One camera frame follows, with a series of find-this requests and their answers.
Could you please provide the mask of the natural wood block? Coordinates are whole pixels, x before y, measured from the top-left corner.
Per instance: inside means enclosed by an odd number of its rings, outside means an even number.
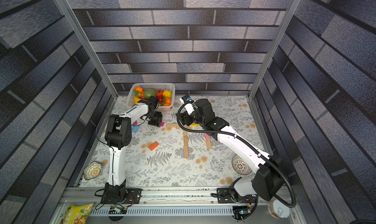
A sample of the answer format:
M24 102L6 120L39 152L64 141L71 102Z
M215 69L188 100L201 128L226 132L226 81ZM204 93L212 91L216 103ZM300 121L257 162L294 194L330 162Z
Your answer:
M167 124L166 127L167 128L177 128L179 126L178 126L178 124Z
M184 158L189 158L188 146L184 146L183 149L184 149Z

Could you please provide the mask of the wood block marked 71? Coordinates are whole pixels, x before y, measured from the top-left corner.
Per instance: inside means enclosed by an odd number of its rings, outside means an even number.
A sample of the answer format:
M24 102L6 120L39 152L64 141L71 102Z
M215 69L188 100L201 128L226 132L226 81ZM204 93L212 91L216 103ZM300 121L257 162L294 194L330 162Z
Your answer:
M184 135L183 140L184 140L184 147L188 147L188 136Z

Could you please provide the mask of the orange block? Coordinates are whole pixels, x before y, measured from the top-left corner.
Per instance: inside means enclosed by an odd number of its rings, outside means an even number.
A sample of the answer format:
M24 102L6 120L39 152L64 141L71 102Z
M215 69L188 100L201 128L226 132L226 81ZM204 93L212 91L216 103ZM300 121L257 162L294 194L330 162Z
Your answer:
M153 151L154 149L156 149L157 147L159 146L159 143L156 141L152 144L149 145L149 150Z

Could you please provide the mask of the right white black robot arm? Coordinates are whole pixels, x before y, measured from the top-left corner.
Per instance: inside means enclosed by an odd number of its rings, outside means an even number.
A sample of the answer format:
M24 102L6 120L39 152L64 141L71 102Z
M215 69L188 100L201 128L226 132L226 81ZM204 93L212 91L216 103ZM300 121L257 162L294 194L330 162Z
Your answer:
M208 99L193 101L187 94L180 98L181 107L176 117L179 127L192 132L188 127L196 123L205 133L216 141L224 144L236 153L255 173L251 179L240 178L230 186L232 199L247 195L258 195L270 201L276 198L289 208L296 206L297 200L288 176L282 171L282 160L255 147L242 138L229 122L215 115Z

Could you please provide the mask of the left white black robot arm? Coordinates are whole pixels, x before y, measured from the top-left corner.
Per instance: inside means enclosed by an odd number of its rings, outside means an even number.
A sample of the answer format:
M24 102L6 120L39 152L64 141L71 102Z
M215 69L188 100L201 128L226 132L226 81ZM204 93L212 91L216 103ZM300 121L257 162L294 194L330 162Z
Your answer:
M138 101L123 114L106 117L108 122L105 140L110 152L110 171L101 196L101 204L122 203L128 198L123 163L126 147L132 140L132 126L139 119L149 119L152 126L159 127L163 116L161 112L156 111L158 105L158 98L151 96L149 99Z

